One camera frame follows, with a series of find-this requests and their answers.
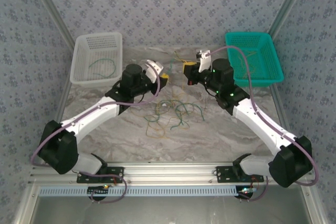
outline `blue patterned wall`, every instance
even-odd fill
[[[74,38],[119,31],[125,46],[214,45],[267,31],[284,0],[53,0]]]
[[[320,194],[336,223],[336,0],[298,0],[275,41],[291,129],[312,140]]]
[[[0,0],[0,223],[15,215],[71,56],[40,0]]]

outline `teal plastic basket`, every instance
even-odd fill
[[[247,57],[253,87],[267,87],[283,81],[283,73],[271,36],[267,33],[232,32],[225,35],[226,45],[239,47]],[[235,84],[248,86],[245,62],[240,53],[228,49]]]

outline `marble surface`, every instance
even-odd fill
[[[165,71],[170,68],[170,60],[174,51],[183,59],[194,59],[196,48],[124,48],[123,66],[137,63],[144,67],[145,59],[158,60],[163,63]],[[213,58],[226,57],[218,53]],[[149,104],[132,107],[116,118],[107,120],[91,131],[79,144],[79,150],[95,153],[106,161],[184,161],[212,162],[233,161],[245,153],[267,155],[266,145],[242,122],[222,110],[215,98],[209,96],[203,86],[187,86],[187,79],[182,74],[182,63],[172,64],[170,83],[160,92],[159,96]],[[72,85],[63,120],[79,114],[96,103],[111,87],[83,88]],[[269,88],[254,88],[255,99],[259,107],[278,122],[277,112]],[[144,100],[152,94],[145,95]],[[155,131],[149,128],[143,118],[153,114],[156,103],[163,99],[176,98],[183,102],[198,104],[204,110],[204,119],[200,113],[185,116],[190,128],[170,127],[178,121],[173,110],[162,115],[160,125],[167,125],[165,136],[163,130]]]

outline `yellow connector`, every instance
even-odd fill
[[[169,82],[169,75],[166,73],[163,73],[160,77],[162,77],[163,79],[167,79],[167,82]]]
[[[197,62],[193,62],[193,61],[184,62],[183,63],[183,70],[182,70],[182,72],[184,73],[184,66],[191,66],[191,65],[195,65],[195,64],[197,64]]]

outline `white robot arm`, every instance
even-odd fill
[[[59,174],[67,173],[70,170],[80,171],[89,174],[99,173],[103,160],[93,154],[79,153],[77,145],[92,130],[125,111],[130,104],[134,103],[134,97],[144,95],[151,91],[153,94],[158,89],[157,82],[160,82],[160,89],[166,85],[167,79],[157,76],[163,70],[163,66],[154,61],[146,62],[147,71],[143,71],[139,65],[130,64],[122,73],[122,78],[117,82],[103,98],[92,107],[82,113],[64,120],[60,123],[50,121],[45,126],[41,143],[52,132],[70,125],[43,146],[38,153],[47,164],[54,168]]]
[[[285,138],[292,139],[311,156],[310,141],[304,136],[297,138],[283,129],[258,106],[255,110],[250,96],[234,84],[233,68],[227,59],[216,59],[211,65],[209,51],[201,51],[196,57],[200,63],[188,63],[183,67],[183,73],[188,78],[188,85],[200,83],[206,90],[212,90],[216,94],[214,97],[218,105],[245,123],[272,153],[272,156],[264,157],[245,154],[235,160],[233,164],[237,177],[272,176],[279,185],[288,187],[312,169],[307,157]],[[266,120],[273,129],[260,117]]]

